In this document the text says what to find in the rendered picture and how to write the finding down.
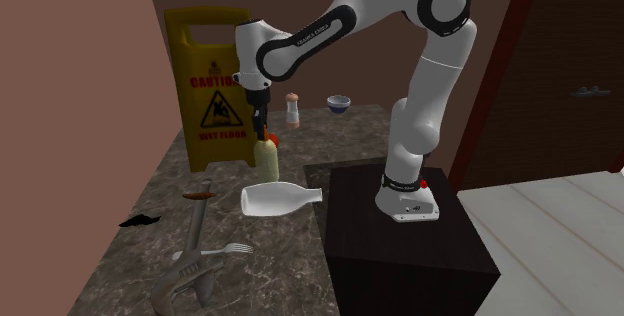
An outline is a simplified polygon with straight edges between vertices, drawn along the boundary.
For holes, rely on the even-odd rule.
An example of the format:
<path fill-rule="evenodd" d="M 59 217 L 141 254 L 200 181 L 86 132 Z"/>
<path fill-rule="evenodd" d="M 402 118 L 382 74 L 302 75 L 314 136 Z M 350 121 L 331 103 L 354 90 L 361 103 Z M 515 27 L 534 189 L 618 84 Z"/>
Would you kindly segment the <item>yellow wet floor sign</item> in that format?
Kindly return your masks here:
<path fill-rule="evenodd" d="M 193 25 L 230 25 L 249 18 L 241 8 L 197 6 L 164 12 L 189 168 L 203 172 L 215 162 L 255 166 L 253 107 L 232 75 L 239 71 L 233 44 L 199 44 Z"/>

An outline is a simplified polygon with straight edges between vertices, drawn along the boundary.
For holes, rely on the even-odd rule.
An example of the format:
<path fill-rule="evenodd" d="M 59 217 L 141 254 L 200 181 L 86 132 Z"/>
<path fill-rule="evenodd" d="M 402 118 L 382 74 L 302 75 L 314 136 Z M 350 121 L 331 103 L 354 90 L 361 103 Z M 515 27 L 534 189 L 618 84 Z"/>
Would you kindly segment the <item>pale yellow squeeze bottle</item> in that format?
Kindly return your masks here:
<path fill-rule="evenodd" d="M 258 140 L 254 146 L 256 172 L 261 183 L 277 182 L 279 180 L 277 145 L 269 137 L 266 127 L 263 127 L 263 140 Z"/>

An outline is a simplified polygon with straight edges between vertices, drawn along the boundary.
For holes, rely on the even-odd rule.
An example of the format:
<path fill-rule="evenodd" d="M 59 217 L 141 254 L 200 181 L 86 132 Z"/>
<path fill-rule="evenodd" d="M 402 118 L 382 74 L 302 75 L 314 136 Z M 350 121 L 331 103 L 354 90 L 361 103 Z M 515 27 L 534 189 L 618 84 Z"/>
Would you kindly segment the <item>blue and white bowl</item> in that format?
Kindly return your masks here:
<path fill-rule="evenodd" d="M 344 95 L 333 95 L 327 98 L 328 108 L 336 114 L 344 113 L 351 105 L 351 99 Z"/>

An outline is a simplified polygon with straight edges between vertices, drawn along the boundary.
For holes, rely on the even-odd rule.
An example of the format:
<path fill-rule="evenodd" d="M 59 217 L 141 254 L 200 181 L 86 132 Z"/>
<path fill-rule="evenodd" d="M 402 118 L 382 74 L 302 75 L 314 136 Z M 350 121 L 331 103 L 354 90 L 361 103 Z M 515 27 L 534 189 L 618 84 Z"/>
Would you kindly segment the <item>white bottle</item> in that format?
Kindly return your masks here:
<path fill-rule="evenodd" d="M 289 182 L 267 182 L 241 191 L 241 210 L 246 216 L 276 217 L 290 214 L 308 203 L 322 201 L 321 188 L 304 188 Z"/>

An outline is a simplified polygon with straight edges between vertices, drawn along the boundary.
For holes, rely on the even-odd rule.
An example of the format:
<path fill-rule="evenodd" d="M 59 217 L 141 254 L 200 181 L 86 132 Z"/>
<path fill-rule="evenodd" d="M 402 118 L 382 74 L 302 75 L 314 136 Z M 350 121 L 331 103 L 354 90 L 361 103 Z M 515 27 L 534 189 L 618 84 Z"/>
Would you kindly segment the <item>silver fork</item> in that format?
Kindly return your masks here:
<path fill-rule="evenodd" d="M 229 254 L 229 253 L 248 253 L 254 252 L 254 248 L 250 245 L 241 243 L 228 243 L 224 247 L 217 250 L 199 250 L 193 249 L 190 251 L 177 251 L 172 255 L 174 261 L 183 259 L 185 261 L 191 261 L 192 259 L 198 259 L 200 256 Z"/>

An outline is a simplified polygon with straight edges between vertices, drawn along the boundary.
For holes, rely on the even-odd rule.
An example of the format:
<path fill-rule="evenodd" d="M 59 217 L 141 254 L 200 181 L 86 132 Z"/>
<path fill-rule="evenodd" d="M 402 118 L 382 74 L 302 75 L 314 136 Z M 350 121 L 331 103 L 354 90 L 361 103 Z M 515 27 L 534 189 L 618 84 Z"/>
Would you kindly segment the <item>grey adjustable wrench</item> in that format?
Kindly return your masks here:
<path fill-rule="evenodd" d="M 202 308 L 208 306 L 214 289 L 215 272 L 223 267 L 213 266 L 201 257 L 198 247 L 207 208 L 207 199 L 194 199 L 185 247 L 181 256 L 155 282 L 150 302 L 156 316 L 175 316 L 173 301 L 188 289 L 193 289 Z"/>

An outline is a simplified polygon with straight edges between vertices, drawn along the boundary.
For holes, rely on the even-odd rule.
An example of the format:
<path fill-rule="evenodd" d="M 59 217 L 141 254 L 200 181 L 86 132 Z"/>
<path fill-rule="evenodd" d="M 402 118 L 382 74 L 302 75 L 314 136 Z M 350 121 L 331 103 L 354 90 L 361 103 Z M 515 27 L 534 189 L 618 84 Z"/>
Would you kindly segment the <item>black moustache shape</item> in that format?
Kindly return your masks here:
<path fill-rule="evenodd" d="M 159 222 L 160 216 L 150 217 L 144 214 L 138 214 L 119 224 L 120 227 L 145 226 Z"/>

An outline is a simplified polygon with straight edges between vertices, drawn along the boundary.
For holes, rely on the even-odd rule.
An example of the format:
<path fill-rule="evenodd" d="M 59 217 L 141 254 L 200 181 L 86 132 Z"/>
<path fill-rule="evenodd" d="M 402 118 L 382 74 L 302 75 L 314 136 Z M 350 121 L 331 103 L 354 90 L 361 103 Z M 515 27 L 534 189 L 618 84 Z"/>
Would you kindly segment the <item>dark robot stand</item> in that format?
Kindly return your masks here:
<path fill-rule="evenodd" d="M 439 219 L 399 223 L 374 202 L 382 170 L 331 172 L 324 250 L 340 316 L 475 316 L 500 272 L 444 172 L 423 171 Z"/>

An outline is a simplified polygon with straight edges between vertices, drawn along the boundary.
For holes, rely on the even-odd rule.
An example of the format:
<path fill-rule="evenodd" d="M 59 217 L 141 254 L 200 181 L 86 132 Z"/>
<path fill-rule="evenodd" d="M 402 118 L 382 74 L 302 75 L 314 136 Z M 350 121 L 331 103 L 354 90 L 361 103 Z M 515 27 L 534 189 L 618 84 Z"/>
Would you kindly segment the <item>dark wooden door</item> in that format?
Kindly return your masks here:
<path fill-rule="evenodd" d="M 456 190 L 624 167 L 624 0 L 511 0 Z"/>

